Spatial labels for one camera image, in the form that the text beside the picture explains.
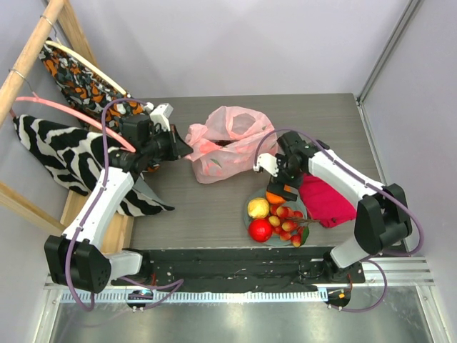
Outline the fake orange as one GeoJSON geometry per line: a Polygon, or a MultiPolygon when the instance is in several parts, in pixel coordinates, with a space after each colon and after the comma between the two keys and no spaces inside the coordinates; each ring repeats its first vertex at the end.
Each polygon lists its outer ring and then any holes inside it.
{"type": "Polygon", "coordinates": [[[272,192],[269,192],[269,191],[266,191],[265,198],[269,202],[269,204],[272,204],[272,205],[281,206],[282,204],[286,203],[286,200],[283,197],[281,197],[277,194],[274,194],[272,192]]]}

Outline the fake yellow pear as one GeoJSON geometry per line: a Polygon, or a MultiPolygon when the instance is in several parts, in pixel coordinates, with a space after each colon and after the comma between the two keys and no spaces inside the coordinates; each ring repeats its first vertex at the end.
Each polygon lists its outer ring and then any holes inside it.
{"type": "Polygon", "coordinates": [[[248,203],[247,213],[252,219],[263,219],[270,213],[270,204],[266,199],[257,197],[248,203]]]}

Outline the pink plastic bag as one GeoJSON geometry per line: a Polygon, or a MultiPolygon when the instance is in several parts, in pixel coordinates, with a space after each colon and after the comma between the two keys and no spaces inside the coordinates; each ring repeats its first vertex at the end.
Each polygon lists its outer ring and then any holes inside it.
{"type": "Polygon", "coordinates": [[[275,134],[263,140],[273,130],[264,113],[239,106],[221,106],[205,124],[192,124],[185,142],[194,152],[186,158],[191,161],[196,180],[212,184],[251,170],[256,151],[278,151],[275,134]]]}

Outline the fake red apple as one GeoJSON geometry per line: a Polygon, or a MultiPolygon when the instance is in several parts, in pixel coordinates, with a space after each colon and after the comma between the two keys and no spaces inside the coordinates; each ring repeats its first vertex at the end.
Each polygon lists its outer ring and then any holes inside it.
{"type": "Polygon", "coordinates": [[[267,219],[255,219],[248,226],[249,236],[256,242],[266,242],[273,234],[273,227],[267,219]]]}

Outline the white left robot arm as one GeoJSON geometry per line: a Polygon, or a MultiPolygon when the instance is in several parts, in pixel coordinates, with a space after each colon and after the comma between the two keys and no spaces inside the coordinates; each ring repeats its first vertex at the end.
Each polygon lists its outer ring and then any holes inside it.
{"type": "Polygon", "coordinates": [[[117,211],[142,217],[172,208],[141,174],[151,164],[176,161],[193,151],[170,124],[168,115],[158,111],[122,120],[121,135],[136,150],[104,152],[105,166],[89,200],[63,234],[49,236],[44,245],[52,281],[73,291],[98,294],[121,277],[128,276],[137,285],[151,279],[152,268],[143,252],[122,249],[104,254],[101,245],[117,211]]]}

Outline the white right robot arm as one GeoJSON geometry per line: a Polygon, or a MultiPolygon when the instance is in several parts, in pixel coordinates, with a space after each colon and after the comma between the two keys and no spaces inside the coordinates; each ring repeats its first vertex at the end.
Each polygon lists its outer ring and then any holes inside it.
{"type": "Polygon", "coordinates": [[[322,141],[294,130],[280,132],[279,153],[257,151],[254,157],[254,170],[270,175],[267,191],[295,201],[293,190],[311,175],[333,187],[356,210],[353,234],[323,256],[322,277],[327,282],[344,281],[364,259],[388,253],[389,247],[411,235],[413,214],[399,185],[385,186],[366,177],[322,141]]]}

